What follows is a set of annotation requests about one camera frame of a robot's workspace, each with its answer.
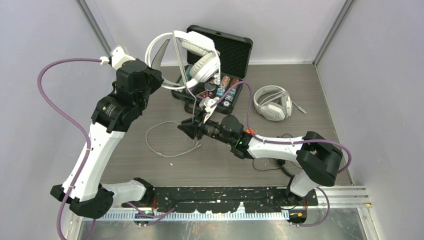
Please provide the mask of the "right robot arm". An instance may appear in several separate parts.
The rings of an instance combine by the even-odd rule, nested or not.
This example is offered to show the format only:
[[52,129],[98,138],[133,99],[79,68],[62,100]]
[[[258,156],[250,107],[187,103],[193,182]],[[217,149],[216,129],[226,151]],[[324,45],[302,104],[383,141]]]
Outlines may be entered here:
[[298,163],[302,170],[290,178],[283,197],[291,205],[299,205],[316,187],[333,187],[343,158],[341,150],[316,132],[293,138],[253,136],[234,115],[221,122],[196,116],[183,120],[177,128],[193,140],[207,136],[227,144],[239,159]]

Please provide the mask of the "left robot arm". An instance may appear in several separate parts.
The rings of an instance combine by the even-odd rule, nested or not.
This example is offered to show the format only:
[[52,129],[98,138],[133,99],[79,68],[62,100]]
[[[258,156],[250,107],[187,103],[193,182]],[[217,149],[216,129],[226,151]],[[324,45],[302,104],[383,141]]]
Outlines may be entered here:
[[76,215],[90,219],[99,219],[111,207],[127,202],[141,207],[153,202],[153,186],[142,178],[115,184],[101,184],[100,179],[114,149],[163,81],[158,69],[138,58],[116,68],[113,91],[98,101],[86,134],[88,141],[71,174],[50,191],[55,199],[67,203]]

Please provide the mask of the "black headphones with cable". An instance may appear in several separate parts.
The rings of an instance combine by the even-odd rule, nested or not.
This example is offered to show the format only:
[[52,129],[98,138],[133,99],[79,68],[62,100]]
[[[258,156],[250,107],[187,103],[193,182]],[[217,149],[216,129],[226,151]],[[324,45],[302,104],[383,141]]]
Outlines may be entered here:
[[[277,138],[293,138],[293,136],[289,133],[284,133],[281,136],[277,136]],[[269,169],[258,169],[255,167],[255,159],[252,160],[252,167],[253,169],[255,169],[256,171],[259,172],[266,172],[266,171],[277,171],[277,170],[281,170],[287,177],[289,177],[290,179],[293,178],[295,176],[295,174],[292,174],[291,172],[288,171],[288,169],[285,167],[286,164],[286,160],[284,159],[277,159],[275,160],[276,164],[277,164],[277,168],[269,168]],[[303,168],[300,165],[296,165],[294,162],[290,161],[290,163],[297,169],[303,170]]]

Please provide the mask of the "white gaming headset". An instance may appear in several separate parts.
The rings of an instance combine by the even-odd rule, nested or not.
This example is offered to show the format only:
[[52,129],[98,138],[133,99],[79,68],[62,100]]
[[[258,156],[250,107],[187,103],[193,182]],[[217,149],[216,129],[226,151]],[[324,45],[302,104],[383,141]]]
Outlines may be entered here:
[[253,96],[253,104],[256,111],[269,121],[283,121],[293,111],[290,94],[277,85],[259,88]]

